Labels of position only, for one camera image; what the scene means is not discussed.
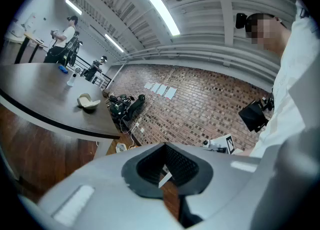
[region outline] paper on wall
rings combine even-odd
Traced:
[[[151,89],[152,92],[157,92],[157,89],[160,87],[160,83],[156,83]]]
[[[150,90],[151,87],[152,87],[152,85],[153,85],[153,83],[147,82],[147,83],[144,85],[144,87],[145,87],[146,89]]]
[[[159,94],[160,96],[162,96],[165,93],[166,88],[167,88],[166,85],[161,84],[160,88],[158,89],[158,91],[156,93]]]
[[[170,87],[164,96],[171,100],[174,97],[176,91],[177,91],[176,88]]]

